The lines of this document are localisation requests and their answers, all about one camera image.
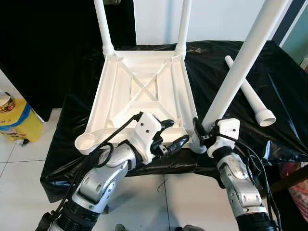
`pink bag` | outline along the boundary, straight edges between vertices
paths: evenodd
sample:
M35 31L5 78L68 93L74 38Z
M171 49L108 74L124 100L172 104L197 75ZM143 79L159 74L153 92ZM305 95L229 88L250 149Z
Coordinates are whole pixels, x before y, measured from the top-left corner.
M285 178L307 164L308 162L283 164L281 165L280 176L281 178ZM308 222L308 180L304 180L290 187L288 190L300 213Z

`yellow container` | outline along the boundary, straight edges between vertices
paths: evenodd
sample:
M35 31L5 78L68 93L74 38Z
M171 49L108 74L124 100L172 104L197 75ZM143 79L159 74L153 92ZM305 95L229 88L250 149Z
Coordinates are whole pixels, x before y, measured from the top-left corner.
M15 103L12 111L0 113L0 133L12 141L28 139L35 142L41 136L43 123L24 99L16 99Z

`white tile floor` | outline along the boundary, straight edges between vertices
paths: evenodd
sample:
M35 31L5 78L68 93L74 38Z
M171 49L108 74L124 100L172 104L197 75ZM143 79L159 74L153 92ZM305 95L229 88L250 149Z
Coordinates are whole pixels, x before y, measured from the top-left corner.
M26 147L0 136L0 230L34 231L41 216L55 209L39 182L60 115L54 109L43 135ZM94 231L113 231L122 223L130 231L173 231L185 224L206 231L236 231L226 192L216 181L196 174L126 178L101 215Z

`black curtain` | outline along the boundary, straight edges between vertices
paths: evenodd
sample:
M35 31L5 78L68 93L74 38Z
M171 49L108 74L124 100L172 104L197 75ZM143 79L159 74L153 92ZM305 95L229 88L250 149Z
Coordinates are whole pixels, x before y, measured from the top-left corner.
M136 45L133 0L105 6L115 49ZM101 49L92 0L0 0L0 68L47 121L62 107L77 60Z

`black plastic sheet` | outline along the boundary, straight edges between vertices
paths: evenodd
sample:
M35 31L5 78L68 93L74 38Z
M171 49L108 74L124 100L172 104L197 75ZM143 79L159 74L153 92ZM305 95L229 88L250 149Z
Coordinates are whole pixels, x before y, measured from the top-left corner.
M187 44L186 69L197 114L203 119L229 68L224 57L236 57L242 42L200 41ZM173 50L175 45L125 47L122 50ZM85 50L76 65L71 94L67 96L41 175L50 202L61 199L82 155L74 141L86 128L103 67L101 50ZM243 93L239 91L226 117L241 121L240 140L251 146L269 165L308 161L308 76L274 42L267 42L247 80L277 121L260 127ZM213 159L189 149L135 169L128 176L197 173L214 177L220 186Z

